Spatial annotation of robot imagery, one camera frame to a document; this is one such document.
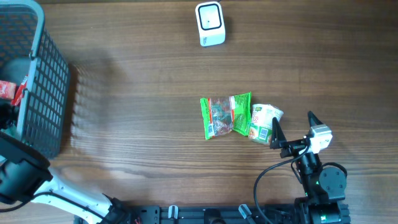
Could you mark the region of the instant noodle cup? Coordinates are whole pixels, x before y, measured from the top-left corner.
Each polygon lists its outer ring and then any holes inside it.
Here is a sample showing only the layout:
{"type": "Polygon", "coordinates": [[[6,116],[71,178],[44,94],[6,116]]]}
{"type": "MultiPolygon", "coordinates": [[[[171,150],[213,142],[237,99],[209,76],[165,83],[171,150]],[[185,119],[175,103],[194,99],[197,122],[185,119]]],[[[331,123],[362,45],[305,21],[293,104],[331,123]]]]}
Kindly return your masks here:
{"type": "Polygon", "coordinates": [[[248,138],[261,144],[270,144],[272,136],[272,119],[280,121],[284,112],[278,107],[265,104],[252,106],[251,124],[248,138]]]}

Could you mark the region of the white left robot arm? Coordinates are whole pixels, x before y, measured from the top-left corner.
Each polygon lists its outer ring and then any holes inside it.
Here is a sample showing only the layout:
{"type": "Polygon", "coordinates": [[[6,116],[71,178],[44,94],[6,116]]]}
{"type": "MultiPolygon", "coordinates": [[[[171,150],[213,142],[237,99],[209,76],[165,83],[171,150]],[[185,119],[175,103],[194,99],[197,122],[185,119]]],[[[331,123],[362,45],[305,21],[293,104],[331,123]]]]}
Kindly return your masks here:
{"type": "Polygon", "coordinates": [[[134,223],[139,216],[117,198],[87,192],[61,178],[31,145],[1,132],[1,202],[13,212],[30,202],[47,204],[87,223],[134,223]]]}

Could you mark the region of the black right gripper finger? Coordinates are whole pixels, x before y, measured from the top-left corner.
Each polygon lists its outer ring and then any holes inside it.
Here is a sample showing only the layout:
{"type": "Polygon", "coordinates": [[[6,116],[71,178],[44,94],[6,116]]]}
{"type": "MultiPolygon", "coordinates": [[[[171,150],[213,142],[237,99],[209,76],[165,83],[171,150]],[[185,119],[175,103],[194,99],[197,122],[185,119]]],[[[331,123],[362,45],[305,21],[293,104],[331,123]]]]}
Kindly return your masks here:
{"type": "Polygon", "coordinates": [[[318,125],[322,125],[322,124],[323,124],[323,122],[321,122],[321,121],[315,116],[315,114],[314,114],[312,111],[309,111],[309,112],[307,113],[307,116],[308,116],[308,123],[309,123],[310,127],[318,126],[318,125]]]}
{"type": "Polygon", "coordinates": [[[282,128],[279,124],[279,121],[276,117],[272,119],[272,135],[270,141],[271,149],[280,149],[285,147],[287,140],[284,136],[282,128]]]}

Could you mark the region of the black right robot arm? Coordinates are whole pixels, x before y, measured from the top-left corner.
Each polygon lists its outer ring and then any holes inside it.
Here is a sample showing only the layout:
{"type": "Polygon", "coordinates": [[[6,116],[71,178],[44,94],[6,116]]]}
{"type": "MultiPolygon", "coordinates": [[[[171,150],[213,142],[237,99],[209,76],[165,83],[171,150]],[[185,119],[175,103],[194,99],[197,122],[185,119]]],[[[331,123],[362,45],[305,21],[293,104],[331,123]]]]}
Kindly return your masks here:
{"type": "Polygon", "coordinates": [[[272,119],[271,149],[291,157],[291,168],[305,192],[295,200],[300,223],[350,223],[346,198],[347,170],[335,162],[322,163],[318,153],[332,140],[331,129],[308,112],[310,129],[302,139],[288,141],[277,118],[272,119]]]}

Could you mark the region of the green snack bag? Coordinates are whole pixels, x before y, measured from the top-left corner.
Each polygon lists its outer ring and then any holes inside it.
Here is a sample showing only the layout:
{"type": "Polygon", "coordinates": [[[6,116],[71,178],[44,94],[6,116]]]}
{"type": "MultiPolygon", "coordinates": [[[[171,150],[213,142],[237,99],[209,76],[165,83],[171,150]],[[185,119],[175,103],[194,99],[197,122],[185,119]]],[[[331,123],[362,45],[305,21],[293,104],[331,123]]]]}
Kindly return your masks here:
{"type": "Polygon", "coordinates": [[[251,92],[248,92],[233,96],[201,98],[205,139],[231,131],[247,136],[251,122],[251,97],[251,92]]]}

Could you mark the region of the small red white packet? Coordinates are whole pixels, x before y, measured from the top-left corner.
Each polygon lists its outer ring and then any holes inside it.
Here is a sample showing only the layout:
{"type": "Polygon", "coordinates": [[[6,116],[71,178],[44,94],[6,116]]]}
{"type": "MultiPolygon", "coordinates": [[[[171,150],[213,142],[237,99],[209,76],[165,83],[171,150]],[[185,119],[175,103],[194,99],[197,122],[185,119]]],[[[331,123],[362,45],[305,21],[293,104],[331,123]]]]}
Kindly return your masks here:
{"type": "Polygon", "coordinates": [[[16,84],[7,81],[0,81],[0,97],[5,100],[13,100],[16,92],[16,84]]]}

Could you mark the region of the red stick sachet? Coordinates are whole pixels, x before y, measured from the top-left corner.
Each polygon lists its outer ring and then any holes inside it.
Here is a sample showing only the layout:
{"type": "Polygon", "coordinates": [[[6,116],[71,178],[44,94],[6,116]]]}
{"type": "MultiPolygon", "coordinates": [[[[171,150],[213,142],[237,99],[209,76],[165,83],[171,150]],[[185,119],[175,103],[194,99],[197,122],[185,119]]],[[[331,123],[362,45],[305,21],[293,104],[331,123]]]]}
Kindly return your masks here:
{"type": "Polygon", "coordinates": [[[22,98],[23,98],[23,96],[24,96],[24,90],[25,90],[26,85],[27,85],[27,80],[28,80],[28,75],[26,75],[26,76],[24,77],[23,81],[22,81],[21,84],[19,85],[19,87],[18,87],[18,89],[17,89],[17,91],[16,91],[16,94],[15,94],[15,97],[14,97],[14,99],[11,101],[11,105],[12,105],[12,106],[19,106],[19,105],[20,105],[20,103],[21,103],[21,101],[22,101],[22,98]]]}

